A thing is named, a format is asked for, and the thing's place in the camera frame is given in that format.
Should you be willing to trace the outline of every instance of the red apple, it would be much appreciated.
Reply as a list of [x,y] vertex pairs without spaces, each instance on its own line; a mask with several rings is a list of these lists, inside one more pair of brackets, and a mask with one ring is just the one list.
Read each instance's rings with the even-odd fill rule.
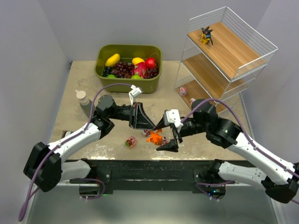
[[140,62],[135,65],[135,68],[132,70],[132,76],[139,75],[142,78],[145,78],[148,74],[148,69],[145,65],[145,62]]
[[154,69],[157,67],[157,63],[153,57],[149,57],[145,60],[145,65],[148,69]]

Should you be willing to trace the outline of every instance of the beige tabletop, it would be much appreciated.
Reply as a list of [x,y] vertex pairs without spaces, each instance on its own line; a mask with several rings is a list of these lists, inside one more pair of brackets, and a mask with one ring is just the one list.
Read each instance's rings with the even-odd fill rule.
[[[84,90],[88,98],[93,99],[95,93],[102,88],[100,80],[94,74],[95,61],[74,61],[71,66],[67,84],[64,90],[61,105],[59,107],[51,142],[61,138],[62,131],[76,131],[88,120],[80,108],[76,98],[75,90]],[[186,115],[190,110],[174,91],[174,84],[178,71],[179,62],[163,61],[163,72],[159,80],[157,91],[152,94],[142,94],[136,99],[143,102],[147,115],[156,124],[162,118],[165,109],[178,109],[181,116]],[[118,105],[130,104],[127,93],[108,93]],[[234,107],[235,112],[245,125],[242,104],[238,101]],[[231,114],[225,118],[235,121]],[[101,140],[84,147],[70,159],[98,159],[98,160],[239,160],[242,157],[211,144],[206,140],[205,134],[188,136],[183,139],[179,146],[178,153],[156,151],[156,146],[146,142],[140,130],[129,128],[128,122],[113,120],[115,127]],[[169,140],[172,134],[169,128],[163,129],[163,136]],[[137,144],[134,148],[127,148],[125,141],[128,137],[134,136]]]

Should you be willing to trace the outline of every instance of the cable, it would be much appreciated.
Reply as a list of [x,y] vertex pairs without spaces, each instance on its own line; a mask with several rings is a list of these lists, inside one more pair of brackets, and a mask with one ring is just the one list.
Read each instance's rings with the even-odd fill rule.
[[[125,83],[114,83],[114,84],[110,84],[110,85],[106,85],[105,87],[103,87],[102,89],[100,89],[97,94],[95,95],[95,97],[93,98],[93,103],[92,103],[92,108],[93,108],[93,105],[94,105],[94,102],[96,100],[96,98],[98,97],[98,95],[106,88],[108,87],[111,87],[111,86],[115,86],[115,85],[126,85],[126,86],[131,86],[130,84],[125,84]],[[62,141],[60,144],[63,145],[65,144],[66,142],[78,137],[80,134],[82,134],[89,126],[90,122],[91,122],[91,119],[93,117],[93,110],[90,110],[90,114],[89,114],[89,119],[88,119],[88,122],[86,124],[86,126],[84,127],[83,131],[77,133],[76,135],[73,135],[71,137],[69,137],[68,139],[65,139],[64,141]],[[33,188],[33,184],[34,184],[34,181],[36,180],[36,177],[37,177],[37,174],[39,172],[39,170],[42,168],[43,164],[46,162],[46,160],[50,157],[50,155],[52,153],[55,152],[55,150],[57,150],[60,146],[59,145],[56,145],[51,151],[48,152],[48,154],[43,158],[43,160],[41,161],[41,163],[38,165],[38,167],[36,168],[36,171],[31,179],[31,182],[30,182],[30,185],[29,185],[29,189],[28,189],[28,192],[27,192],[27,196],[26,196],[26,199],[25,199],[25,202],[24,204],[22,205],[21,207],[21,210],[20,210],[20,213],[19,213],[19,217],[18,217],[18,220],[19,222],[21,222],[24,217],[25,217],[25,214],[26,214],[26,210],[27,210],[27,207],[28,207],[28,203],[29,203],[29,200],[30,198],[38,191],[39,188],[37,188],[34,192],[31,193],[32,191],[32,188]]]
[[255,148],[259,153],[261,153],[262,155],[264,155],[266,158],[268,158],[269,160],[271,160],[272,162],[276,163],[277,165],[279,165],[281,168],[283,168],[284,170],[286,170],[287,172],[289,172],[290,174],[292,174],[293,176],[297,177],[299,179],[299,175],[296,174],[295,172],[289,170],[289,168],[287,168],[285,165],[283,165],[282,163],[280,163],[279,161],[277,161],[276,159],[274,159],[272,156],[266,154],[263,150],[261,150],[256,144],[253,143],[253,140],[249,137],[249,135],[247,134],[244,126],[242,125],[240,119],[238,118],[238,116],[236,115],[236,113],[226,104],[224,103],[222,100],[220,99],[205,99],[204,101],[200,102],[193,110],[190,111],[190,113],[188,113],[183,119],[181,119],[181,123],[185,122],[199,107],[201,107],[203,104],[209,102],[209,101],[216,101],[221,103],[222,105],[224,105],[234,116],[234,118],[237,120],[242,132],[244,133],[245,137],[247,138],[248,142],[252,145],[253,148]]
[[103,190],[101,191],[101,193],[99,193],[95,197],[82,197],[82,198],[85,198],[86,200],[96,199],[96,198],[101,197],[103,195],[103,193],[105,192],[105,184],[104,184],[103,181],[98,180],[98,179],[89,179],[89,178],[81,178],[81,180],[83,180],[83,181],[96,181],[96,182],[99,183],[99,186],[100,186],[100,184],[103,186]]
[[226,181],[226,182],[223,182],[223,183],[196,183],[195,186],[197,187],[198,190],[200,190],[202,193],[204,193],[205,195],[207,195],[208,197],[210,197],[210,199],[214,199],[216,201],[219,201],[218,198],[212,196],[212,195],[209,195],[206,191],[204,191],[203,189],[201,189],[200,185],[205,185],[205,186],[222,186],[226,184],[229,184],[229,183],[234,183],[234,181]]

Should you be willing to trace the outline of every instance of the gray bottle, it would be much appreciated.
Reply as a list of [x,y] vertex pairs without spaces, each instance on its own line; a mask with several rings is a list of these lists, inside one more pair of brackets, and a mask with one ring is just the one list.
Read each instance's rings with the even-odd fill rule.
[[93,102],[89,98],[86,97],[85,91],[76,90],[76,93],[77,93],[76,97],[80,100],[80,107],[82,108],[85,115],[89,118],[91,108],[92,108],[93,112],[95,109]]

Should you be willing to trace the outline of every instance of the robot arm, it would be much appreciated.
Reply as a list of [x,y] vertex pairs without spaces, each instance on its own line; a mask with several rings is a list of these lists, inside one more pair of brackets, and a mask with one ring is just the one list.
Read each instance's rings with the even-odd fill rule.
[[58,146],[39,170],[34,183],[43,192],[47,192],[60,181],[86,177],[91,168],[85,161],[64,162],[78,150],[109,134],[114,127],[110,119],[128,121],[129,126],[134,129],[152,129],[155,126],[145,114],[143,104],[135,102],[135,97],[141,92],[139,88],[133,88],[129,93],[131,105],[122,106],[117,106],[112,96],[102,96],[93,118],[82,128],[48,145],[37,143],[25,165],[24,174],[32,179],[41,161]]
[[[192,109],[202,101],[194,101]],[[178,142],[181,143],[183,137],[205,132],[211,143],[239,154],[257,167],[246,168],[215,160],[210,171],[201,174],[209,182],[230,180],[264,188],[268,196],[282,203],[288,203],[296,195],[299,185],[298,178],[293,174],[299,174],[299,163],[292,164],[279,158],[251,138],[249,142],[238,125],[218,117],[214,105],[203,104],[193,113],[193,118],[188,118],[183,123],[178,110],[165,111],[153,130],[167,126],[172,129],[174,138],[157,148],[158,151],[178,152]],[[279,161],[286,168],[274,161]]]

